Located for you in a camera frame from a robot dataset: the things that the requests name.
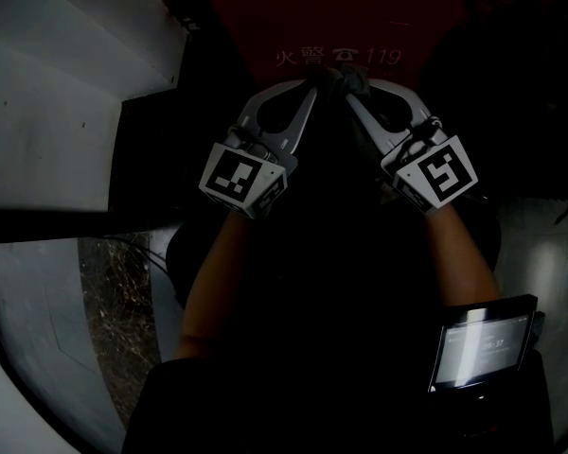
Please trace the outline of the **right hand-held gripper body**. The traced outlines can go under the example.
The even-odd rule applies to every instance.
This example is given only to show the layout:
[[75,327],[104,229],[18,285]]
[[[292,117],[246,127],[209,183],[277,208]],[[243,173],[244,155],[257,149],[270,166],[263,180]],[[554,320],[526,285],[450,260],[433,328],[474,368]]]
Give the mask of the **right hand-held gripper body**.
[[478,177],[458,136],[431,116],[411,129],[381,162],[391,186],[425,215],[467,192]]

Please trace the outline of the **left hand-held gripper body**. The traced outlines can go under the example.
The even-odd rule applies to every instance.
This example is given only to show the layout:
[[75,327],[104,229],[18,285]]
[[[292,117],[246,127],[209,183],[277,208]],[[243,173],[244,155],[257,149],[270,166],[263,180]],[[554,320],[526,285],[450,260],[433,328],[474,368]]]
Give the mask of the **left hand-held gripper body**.
[[234,125],[210,151],[199,188],[244,217],[262,218],[287,189],[297,165],[289,152]]

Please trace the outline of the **red fire extinguisher box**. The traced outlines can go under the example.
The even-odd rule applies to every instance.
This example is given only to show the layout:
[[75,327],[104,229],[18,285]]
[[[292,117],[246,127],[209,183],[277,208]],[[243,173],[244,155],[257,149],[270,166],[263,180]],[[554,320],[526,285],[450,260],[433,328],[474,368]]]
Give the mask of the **red fire extinguisher box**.
[[466,0],[209,1],[261,87],[350,63],[415,88]]

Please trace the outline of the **person's left forearm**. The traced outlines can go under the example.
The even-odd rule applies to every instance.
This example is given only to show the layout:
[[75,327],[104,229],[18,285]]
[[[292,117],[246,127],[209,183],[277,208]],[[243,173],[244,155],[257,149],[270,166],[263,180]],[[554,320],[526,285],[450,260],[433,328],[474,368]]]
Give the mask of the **person's left forearm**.
[[188,294],[176,359],[218,358],[226,352],[255,225],[234,212],[225,219]]

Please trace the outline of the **person's right forearm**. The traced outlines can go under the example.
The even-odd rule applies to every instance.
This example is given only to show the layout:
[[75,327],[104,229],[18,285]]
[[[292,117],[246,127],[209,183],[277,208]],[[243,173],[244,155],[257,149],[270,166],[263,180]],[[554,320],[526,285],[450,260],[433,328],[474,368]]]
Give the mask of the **person's right forearm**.
[[499,300],[487,260],[453,205],[444,205],[424,222],[442,303],[467,306]]

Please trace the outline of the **black panel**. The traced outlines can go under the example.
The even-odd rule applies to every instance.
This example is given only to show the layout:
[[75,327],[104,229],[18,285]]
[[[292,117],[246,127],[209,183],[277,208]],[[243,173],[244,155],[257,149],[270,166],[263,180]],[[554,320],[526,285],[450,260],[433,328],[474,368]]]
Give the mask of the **black panel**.
[[109,210],[170,212],[196,201],[213,143],[223,138],[243,97],[171,90],[122,102],[115,136]]

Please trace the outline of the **smartphone with lit screen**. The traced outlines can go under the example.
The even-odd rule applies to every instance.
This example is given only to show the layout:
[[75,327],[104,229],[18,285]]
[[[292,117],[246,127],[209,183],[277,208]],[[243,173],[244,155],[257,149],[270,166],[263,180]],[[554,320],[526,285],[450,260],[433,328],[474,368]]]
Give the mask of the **smartphone with lit screen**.
[[443,311],[428,393],[460,392],[520,370],[537,312],[531,294]]

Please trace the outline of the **person's black clothes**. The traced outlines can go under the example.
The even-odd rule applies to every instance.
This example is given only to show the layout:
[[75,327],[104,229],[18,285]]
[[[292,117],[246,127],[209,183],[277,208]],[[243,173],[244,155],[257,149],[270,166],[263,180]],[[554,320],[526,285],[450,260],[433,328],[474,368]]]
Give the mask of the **person's black clothes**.
[[[494,213],[452,203],[493,273]],[[226,352],[151,369],[122,454],[551,454],[541,356],[509,380],[428,393],[443,311],[426,216],[394,201],[254,220]],[[182,226],[185,303],[226,218]]]

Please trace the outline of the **black wall trim strip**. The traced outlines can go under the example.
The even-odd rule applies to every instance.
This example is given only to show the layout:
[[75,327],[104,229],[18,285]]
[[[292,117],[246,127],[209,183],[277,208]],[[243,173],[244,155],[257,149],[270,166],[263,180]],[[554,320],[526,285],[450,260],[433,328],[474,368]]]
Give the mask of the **black wall trim strip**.
[[0,209],[0,244],[115,236],[158,229],[183,220],[184,216],[176,211],[113,213]]

